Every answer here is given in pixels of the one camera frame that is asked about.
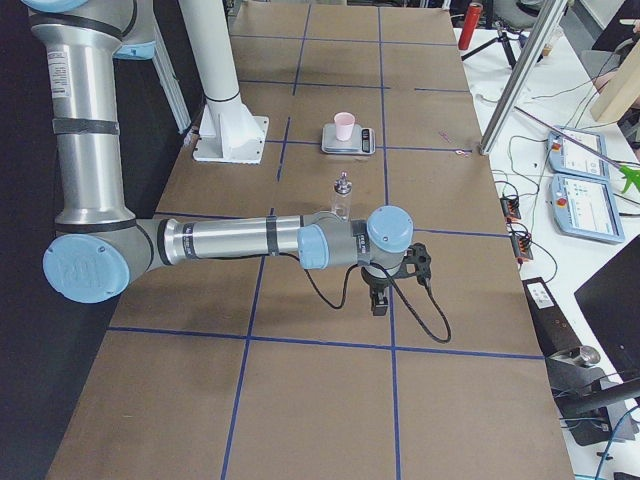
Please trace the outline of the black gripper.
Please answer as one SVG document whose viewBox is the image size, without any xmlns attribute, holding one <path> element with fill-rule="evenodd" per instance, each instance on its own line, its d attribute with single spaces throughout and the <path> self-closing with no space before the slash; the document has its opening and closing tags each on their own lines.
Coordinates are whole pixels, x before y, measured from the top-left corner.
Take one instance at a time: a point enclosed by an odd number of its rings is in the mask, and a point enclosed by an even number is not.
<svg viewBox="0 0 640 480">
<path fill-rule="evenodd" d="M 385 316 L 389 308 L 388 288 L 392 274 L 369 265 L 361 268 L 361 277 L 369 287 L 372 315 Z"/>
</svg>

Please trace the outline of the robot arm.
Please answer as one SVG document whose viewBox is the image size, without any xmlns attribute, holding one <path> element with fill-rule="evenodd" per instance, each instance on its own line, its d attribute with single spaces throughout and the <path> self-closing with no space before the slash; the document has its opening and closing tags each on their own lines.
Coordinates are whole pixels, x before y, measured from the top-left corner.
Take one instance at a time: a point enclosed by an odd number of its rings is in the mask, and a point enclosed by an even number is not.
<svg viewBox="0 0 640 480">
<path fill-rule="evenodd" d="M 399 279 L 426 279 L 424 249 L 401 208 L 365 220 L 332 212 L 182 223 L 139 219 L 125 204 L 113 61 L 155 52 L 149 1 L 31 1 L 45 45 L 64 207 L 43 256 L 51 287 L 79 303 L 121 294 L 144 273 L 187 260 L 289 256 L 305 270 L 360 268 L 374 314 Z"/>
</svg>

